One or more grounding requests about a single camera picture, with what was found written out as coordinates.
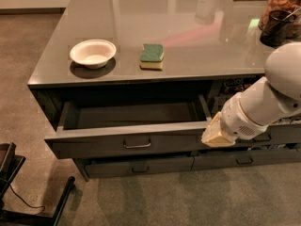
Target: kitchen island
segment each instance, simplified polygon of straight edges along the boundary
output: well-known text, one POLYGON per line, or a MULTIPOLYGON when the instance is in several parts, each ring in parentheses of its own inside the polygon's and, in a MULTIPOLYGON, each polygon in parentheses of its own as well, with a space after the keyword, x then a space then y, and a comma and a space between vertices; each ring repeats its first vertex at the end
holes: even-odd
POLYGON ((275 124, 229 149, 201 143, 225 100, 263 76, 274 51, 259 41, 265 6, 71 0, 28 82, 55 129, 45 141, 58 159, 72 158, 86 180, 300 161, 298 123, 275 124), (117 47, 103 68, 69 57, 90 39, 117 47), (143 43, 164 46, 161 71, 140 68, 143 43))

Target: chair leg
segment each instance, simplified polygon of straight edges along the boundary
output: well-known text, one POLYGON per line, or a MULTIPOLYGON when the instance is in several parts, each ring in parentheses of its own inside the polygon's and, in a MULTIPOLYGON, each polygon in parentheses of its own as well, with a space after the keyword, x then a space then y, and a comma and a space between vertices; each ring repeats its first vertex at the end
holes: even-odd
POLYGON ((59 222, 59 219, 60 219, 60 217, 61 217, 61 215, 63 213, 63 210, 64 210, 65 204, 67 202, 67 199, 69 197, 69 194, 70 194, 71 190, 74 187, 74 181, 75 181, 75 178, 74 177, 70 177, 68 179, 68 182, 65 185, 65 189, 64 189, 64 191, 63 191, 63 193, 62 193, 62 195, 60 197, 60 200, 59 200, 58 205, 56 207, 55 213, 54 213, 54 215, 52 217, 52 219, 53 219, 52 225, 53 226, 56 226, 58 224, 58 222, 59 222))

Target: open drawer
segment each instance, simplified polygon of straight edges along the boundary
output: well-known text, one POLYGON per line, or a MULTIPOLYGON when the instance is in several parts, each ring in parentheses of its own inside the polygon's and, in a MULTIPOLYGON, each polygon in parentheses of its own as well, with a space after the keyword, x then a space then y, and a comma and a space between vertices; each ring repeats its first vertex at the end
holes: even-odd
POLYGON ((93 107, 67 102, 45 141, 60 159, 196 151, 210 120, 202 95, 93 107))

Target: jar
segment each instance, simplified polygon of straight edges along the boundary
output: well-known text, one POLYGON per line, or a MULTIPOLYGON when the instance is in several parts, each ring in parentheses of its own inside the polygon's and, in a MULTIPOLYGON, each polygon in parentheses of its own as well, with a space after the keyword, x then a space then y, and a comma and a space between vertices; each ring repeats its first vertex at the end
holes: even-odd
MULTIPOLYGON (((259 22, 259 28, 263 29, 269 19, 270 11, 282 9, 289 12, 294 12, 301 6, 301 0, 268 0, 268 5, 259 22)), ((293 24, 292 30, 287 35, 287 38, 296 38, 301 34, 301 9, 295 13, 297 21, 293 24)))

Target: drawer handle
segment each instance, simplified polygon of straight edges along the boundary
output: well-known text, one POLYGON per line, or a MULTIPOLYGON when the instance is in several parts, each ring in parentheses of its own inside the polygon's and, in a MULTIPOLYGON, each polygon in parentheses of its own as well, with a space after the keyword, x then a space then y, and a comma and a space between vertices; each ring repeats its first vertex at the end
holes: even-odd
POLYGON ((132 173, 145 173, 148 172, 150 170, 149 167, 146 167, 145 169, 134 169, 132 168, 132 173))
POLYGON ((238 165, 250 165, 253 163, 253 159, 252 157, 248 157, 248 158, 237 158, 236 162, 238 165))
POLYGON ((146 145, 136 145, 136 146, 128 146, 128 145, 126 144, 126 141, 123 140, 123 146, 124 146, 126 149, 146 148, 146 147, 150 147, 150 146, 151 146, 151 140, 149 140, 149 144, 146 144, 146 145))

